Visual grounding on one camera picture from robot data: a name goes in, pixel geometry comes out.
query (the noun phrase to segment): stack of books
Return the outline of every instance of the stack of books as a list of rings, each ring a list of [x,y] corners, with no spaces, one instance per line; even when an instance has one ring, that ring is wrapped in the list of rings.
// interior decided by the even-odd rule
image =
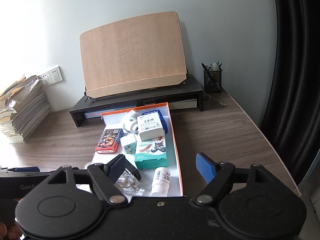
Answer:
[[[24,142],[50,113],[37,76],[22,77],[1,93],[0,132],[10,143]]]

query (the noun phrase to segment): cable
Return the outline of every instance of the cable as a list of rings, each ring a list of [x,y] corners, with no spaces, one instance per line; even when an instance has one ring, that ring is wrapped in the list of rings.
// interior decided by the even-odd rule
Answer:
[[[222,103],[220,100],[218,100],[218,99],[216,99],[216,98],[213,98],[212,96],[209,96],[206,92],[203,91],[203,93],[204,93],[207,97],[209,97],[209,98],[211,98],[211,99],[213,99],[213,100],[216,100],[220,105],[222,105],[222,106],[225,106],[225,105],[226,105],[225,103]]]

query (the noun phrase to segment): black curtain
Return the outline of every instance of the black curtain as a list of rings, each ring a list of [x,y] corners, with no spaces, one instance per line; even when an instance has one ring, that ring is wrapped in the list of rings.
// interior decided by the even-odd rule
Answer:
[[[276,0],[276,62],[261,131],[299,184],[320,149],[320,0]]]

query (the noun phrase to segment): finger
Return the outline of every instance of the finger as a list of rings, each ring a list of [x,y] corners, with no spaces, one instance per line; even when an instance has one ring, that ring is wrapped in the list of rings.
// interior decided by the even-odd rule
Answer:
[[[7,227],[4,223],[0,222],[0,237],[4,237],[7,235]]]
[[[17,222],[15,222],[15,225],[13,227],[8,228],[7,235],[9,239],[15,239],[22,236],[22,231]]]

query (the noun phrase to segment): small white box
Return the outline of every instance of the small white box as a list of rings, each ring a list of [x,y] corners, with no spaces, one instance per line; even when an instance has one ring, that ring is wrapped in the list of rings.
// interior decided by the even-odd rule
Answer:
[[[120,138],[122,149],[125,153],[134,154],[136,152],[137,140],[133,133]]]
[[[141,141],[164,136],[164,130],[158,113],[140,115],[137,121]]]

